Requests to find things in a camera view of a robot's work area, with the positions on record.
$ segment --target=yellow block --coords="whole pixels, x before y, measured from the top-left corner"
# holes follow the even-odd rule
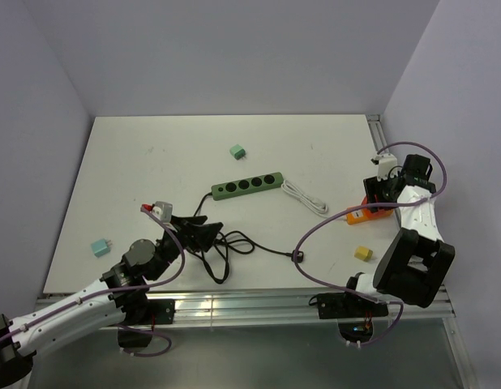
[[[359,246],[355,250],[355,258],[358,258],[364,262],[369,261],[371,259],[372,255],[373,255],[373,251],[371,251],[367,247]]]

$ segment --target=power cord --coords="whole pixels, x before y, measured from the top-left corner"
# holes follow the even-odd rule
[[[212,197],[212,193],[211,193],[211,192],[206,193],[206,194],[202,197],[202,200],[200,201],[199,206],[196,208],[196,211],[195,211],[195,213],[193,214],[193,216],[198,216],[198,215],[199,215],[200,210],[202,209],[203,203],[205,202],[205,200],[206,200],[206,198],[207,198],[207,197]]]
[[[200,213],[200,210],[203,206],[203,203],[205,200],[212,196],[212,193],[206,193],[203,197],[202,200],[200,200],[199,206],[196,208],[195,211],[195,216],[197,216]],[[236,237],[236,239],[233,240],[228,240],[230,237]],[[248,245],[250,248],[248,250],[242,250],[241,245]],[[199,253],[194,253],[190,251],[189,253],[194,255],[196,258],[200,259],[203,263],[203,266],[205,267],[206,272],[209,274],[209,276],[212,278],[213,281],[215,281],[217,284],[223,284],[228,278],[230,274],[230,265],[229,265],[229,250],[234,251],[235,253],[241,254],[241,255],[248,255],[253,253],[256,250],[256,247],[260,248],[261,250],[267,251],[272,254],[277,254],[277,255],[283,255],[285,257],[288,257],[290,259],[293,258],[293,252],[284,252],[284,251],[278,251],[278,250],[273,250],[269,249],[265,246],[260,245],[259,243],[253,241],[250,239],[246,234],[244,234],[242,231],[230,231],[229,233],[218,233],[218,237],[216,238],[213,247],[215,250],[218,252],[218,254],[222,257],[222,259],[225,262],[225,268],[224,268],[224,275],[221,278],[218,278],[214,275],[214,272],[211,269],[211,265],[209,265],[208,261],[205,259],[205,251],[200,251]],[[302,262],[304,259],[304,253],[302,251],[298,252],[298,262]]]
[[[281,184],[281,189],[288,196],[292,196],[295,199],[299,200],[317,216],[326,217],[325,215],[328,213],[328,206],[323,200],[309,196],[308,194],[303,192],[299,188],[299,186],[293,184],[288,180],[283,181],[283,184]]]

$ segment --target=small cube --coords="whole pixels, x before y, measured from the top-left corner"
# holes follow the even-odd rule
[[[359,246],[355,250],[355,258],[360,259],[361,261],[367,262],[373,256],[373,251],[368,249],[367,247]]]
[[[245,156],[245,149],[240,146],[239,144],[232,146],[229,149],[229,152],[231,153],[231,156],[234,157],[234,159],[239,160],[240,158],[243,158]]]
[[[92,252],[99,258],[102,255],[108,254],[110,252],[110,247],[112,243],[106,239],[100,239],[99,241],[93,242],[91,245]]]

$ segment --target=green block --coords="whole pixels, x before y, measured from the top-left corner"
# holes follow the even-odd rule
[[[232,182],[224,182],[211,186],[212,198],[215,201],[231,199],[232,197],[250,195],[251,193],[261,192],[263,190],[279,188],[283,183],[283,175],[281,173],[264,174],[237,180]]]
[[[236,146],[232,146],[229,149],[229,152],[231,153],[231,156],[233,156],[237,160],[245,156],[245,149],[239,144],[237,144]]]

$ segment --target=orange object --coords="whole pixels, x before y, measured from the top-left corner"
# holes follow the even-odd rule
[[[362,205],[367,203],[367,198],[362,200]],[[381,219],[388,217],[393,213],[392,209],[380,209],[377,212],[372,212],[368,208],[359,209],[358,211],[350,212],[346,215],[346,221],[349,225],[362,223],[363,221]]]

